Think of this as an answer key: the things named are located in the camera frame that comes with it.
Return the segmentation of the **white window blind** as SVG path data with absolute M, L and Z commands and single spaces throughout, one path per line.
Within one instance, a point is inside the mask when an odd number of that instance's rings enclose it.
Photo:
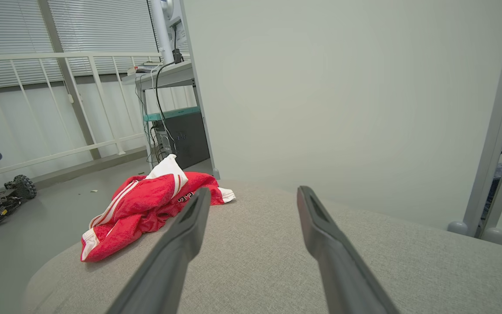
M 151 0 L 47 0 L 64 52 L 122 52 L 96 56 L 99 74 L 125 74 L 162 61 Z
M 0 55 L 54 52 L 37 0 L 0 0 Z M 38 60 L 0 60 L 0 88 L 45 82 Z

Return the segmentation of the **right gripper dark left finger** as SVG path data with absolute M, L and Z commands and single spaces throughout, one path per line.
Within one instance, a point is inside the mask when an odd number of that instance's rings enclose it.
M 106 314 L 177 314 L 187 268 L 203 244 L 210 201 L 208 188 L 195 192 Z

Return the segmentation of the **white monitor stand pole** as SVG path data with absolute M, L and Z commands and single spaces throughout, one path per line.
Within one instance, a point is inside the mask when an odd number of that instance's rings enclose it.
M 151 0 L 151 9 L 153 17 L 153 26 L 159 43 L 159 52 L 164 59 L 165 64 L 174 64 L 173 49 L 170 45 L 169 34 L 167 31 L 166 20 L 161 0 Z

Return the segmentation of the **grey window frame column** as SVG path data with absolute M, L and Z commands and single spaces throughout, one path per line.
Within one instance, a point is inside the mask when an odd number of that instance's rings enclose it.
M 48 4 L 48 0 L 37 0 L 40 13 L 44 20 L 44 25 L 46 27 L 48 37 L 54 52 L 64 52 L 61 40 L 58 36 L 57 28 L 54 24 L 54 19 L 52 16 L 51 8 Z M 64 80 L 64 85 L 67 89 L 68 95 L 71 96 L 71 106 L 75 113 L 76 121 L 81 129 L 82 135 L 86 145 L 93 145 L 95 143 L 92 138 L 92 133 L 90 131 L 89 123 L 86 121 L 85 113 L 82 109 L 82 103 L 80 97 L 77 95 L 76 90 L 76 80 L 74 76 L 69 72 L 68 60 L 65 58 L 57 59 L 58 66 L 61 69 L 62 77 Z

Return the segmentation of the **white metal railing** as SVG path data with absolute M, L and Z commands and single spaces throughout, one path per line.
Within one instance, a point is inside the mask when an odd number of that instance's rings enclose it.
M 112 51 L 98 51 L 98 52 L 40 52 L 40 53 L 32 53 L 32 54 L 7 54 L 7 55 L 0 55 L 0 61 L 7 61 L 9 62 L 11 69 L 13 70 L 13 73 L 15 75 L 15 78 L 17 80 L 17 83 L 20 87 L 20 91 L 22 92 L 22 95 L 29 107 L 29 110 L 32 110 L 30 100 L 28 99 L 28 96 L 26 95 L 26 91 L 24 89 L 24 85 L 22 84 L 22 80 L 20 79 L 20 75 L 18 73 L 18 70 L 15 65 L 16 60 L 36 60 L 40 64 L 40 68 L 42 71 L 42 74 L 44 76 L 44 79 L 46 80 L 46 84 L 48 89 L 50 90 L 50 94 L 52 97 L 52 100 L 54 103 L 57 103 L 57 99 L 54 96 L 54 91 L 51 86 L 51 82 L 49 80 L 49 77 L 47 75 L 47 71 L 44 67 L 44 60 L 45 59 L 55 59 L 57 61 L 59 60 L 64 60 L 64 63 L 66 65 L 66 69 L 68 74 L 72 77 L 72 79 L 75 78 L 74 74 L 72 73 L 72 68 L 70 64 L 70 59 L 86 59 L 87 62 L 89 63 L 90 66 L 90 72 L 92 74 L 92 77 L 95 80 L 96 84 L 96 89 L 98 90 L 99 93 L 99 98 L 102 103 L 104 103 L 104 92 L 103 92 L 103 86 L 101 79 L 99 77 L 99 72 L 98 68 L 95 63 L 95 58 L 109 58 L 113 62 L 113 69 L 115 71 L 116 77 L 119 79 L 119 69 L 117 66 L 117 63 L 115 61 L 116 58 L 129 58 L 131 59 L 132 64 L 135 64 L 134 58 L 143 58 L 146 57 L 149 61 L 152 61 L 153 59 L 159 60 L 161 58 L 161 54 L 159 52 L 112 52 Z M 99 149 L 101 147 L 107 147 L 110 145 L 116 146 L 118 150 L 118 155 L 122 156 L 126 154 L 126 151 L 123 149 L 123 142 L 133 140 L 133 139 L 138 139 L 143 136 L 142 133 L 136 133 L 133 134 L 129 137 L 117 137 L 116 135 L 113 135 L 113 139 L 110 141 L 104 141 L 104 142 L 95 142 L 94 144 L 90 145 L 85 145 L 80 148 L 75 148 L 72 150 L 68 151 L 63 151 L 60 153 L 56 154 L 49 154 L 44 157 L 36 158 L 36 159 L 31 159 L 28 161 L 24 161 L 22 163 L 17 163 L 14 165 L 10 165 L 8 167 L 1 167 L 0 168 L 0 174 L 8 173 L 10 171 L 15 171 L 18 169 L 22 169 L 25 167 L 30 167 L 36 164 L 40 164 L 46 161 L 51 161 L 55 160 L 58 158 L 62 157 L 67 157 L 70 155 L 78 154 L 84 151 L 92 151 Z

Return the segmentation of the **teal shelf board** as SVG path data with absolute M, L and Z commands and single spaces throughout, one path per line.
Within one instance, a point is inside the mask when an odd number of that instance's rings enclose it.
M 161 113 L 151 113 L 148 115 L 143 115 L 143 120 L 145 122 L 151 122 L 151 121 L 161 121 L 162 119 L 171 119 L 174 117 L 178 116 L 183 116 L 183 115 L 190 115 L 193 113 L 200 113 L 201 109 L 199 106 L 193 106 L 193 107 L 186 107 L 183 109 L 175 109 L 175 110 L 170 110 L 170 111 L 165 111 L 163 112 L 163 116 Z

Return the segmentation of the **grey office desk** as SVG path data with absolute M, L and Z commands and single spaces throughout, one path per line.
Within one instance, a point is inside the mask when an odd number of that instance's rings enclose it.
M 162 105 L 159 104 L 159 90 L 175 87 L 191 87 L 194 92 L 195 81 L 191 61 L 186 60 L 175 65 L 165 65 L 159 67 L 151 73 L 135 73 L 132 75 L 126 75 L 125 77 L 120 78 L 120 83 L 124 85 L 134 84 L 136 96 L 141 107 L 141 119 L 144 131 L 143 135 L 146 140 L 146 161 L 150 167 L 154 167 L 157 161 L 153 158 L 156 145 L 153 143 L 153 135 L 151 131 L 152 121 L 145 122 L 143 120 L 143 115 L 151 114 L 148 111 L 147 96 L 155 96 L 156 103 L 159 107 L 158 113 L 161 113 L 163 116 L 163 112 L 165 112 L 165 110 Z M 199 106 L 197 96 L 193 96 L 193 99 L 196 103 L 194 106 Z

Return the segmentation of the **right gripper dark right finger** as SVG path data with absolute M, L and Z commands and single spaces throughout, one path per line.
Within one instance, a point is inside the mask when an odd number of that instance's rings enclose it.
M 399 314 L 313 189 L 298 187 L 297 207 L 305 247 L 319 265 L 329 314 Z

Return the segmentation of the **red white jersey shirt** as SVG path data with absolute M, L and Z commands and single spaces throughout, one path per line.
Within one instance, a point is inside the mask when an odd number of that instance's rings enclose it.
M 183 171 L 176 156 L 168 155 L 138 183 L 144 201 L 160 219 L 175 217 L 201 188 L 211 193 L 211 205 L 223 205 L 236 199 L 231 189 L 221 188 L 217 180 L 205 173 Z
M 155 179 L 130 177 L 81 238 L 80 260 L 95 263 L 119 252 L 143 234 L 155 232 L 175 217 L 195 193 L 184 174 Z

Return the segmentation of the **stack of books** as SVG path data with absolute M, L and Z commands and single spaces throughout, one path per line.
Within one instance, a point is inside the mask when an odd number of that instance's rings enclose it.
M 135 73 L 151 73 L 163 65 L 163 62 L 147 61 L 139 65 L 132 66 L 127 70 L 128 75 Z

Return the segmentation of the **grey single partition post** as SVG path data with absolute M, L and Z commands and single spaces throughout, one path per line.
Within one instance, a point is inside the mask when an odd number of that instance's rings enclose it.
M 194 88 L 194 93 L 197 96 L 197 102 L 198 105 L 201 109 L 201 115 L 202 115 L 202 120 L 204 124 L 204 131 L 205 131 L 205 136 L 207 138 L 207 147 L 210 155 L 210 162 L 212 166 L 212 175 L 217 179 L 220 180 L 220 171 L 217 169 L 216 164 L 215 164 L 215 159 L 214 159 L 214 152 L 213 152 L 213 147 L 210 139 L 210 133 L 209 133 L 209 128 L 208 128 L 208 123 L 207 123 L 207 116 L 205 112 L 205 107 L 203 103 L 203 96 L 201 93 L 201 83 L 199 82 L 198 78 L 198 73 L 197 73 L 197 58 L 196 55 L 194 54 L 194 49 L 193 49 L 193 44 L 191 42 L 191 34 L 189 30 L 189 22 L 187 19 L 187 0 L 180 0 L 180 6 L 181 6 L 181 13 L 183 16 L 183 23 L 184 23 L 184 29 L 186 32 L 187 36 L 187 43 L 190 51 L 190 58 L 191 58 L 191 64 L 193 67 L 193 75 L 194 75 L 194 81 L 195 81 L 195 88 Z

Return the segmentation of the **dark computer tower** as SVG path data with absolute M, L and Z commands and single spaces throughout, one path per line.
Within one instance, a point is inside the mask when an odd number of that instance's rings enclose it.
M 153 158 L 160 162 L 170 154 L 176 155 L 176 163 L 182 168 L 191 167 L 209 159 L 210 153 L 201 113 L 188 113 L 152 122 L 155 152 Z

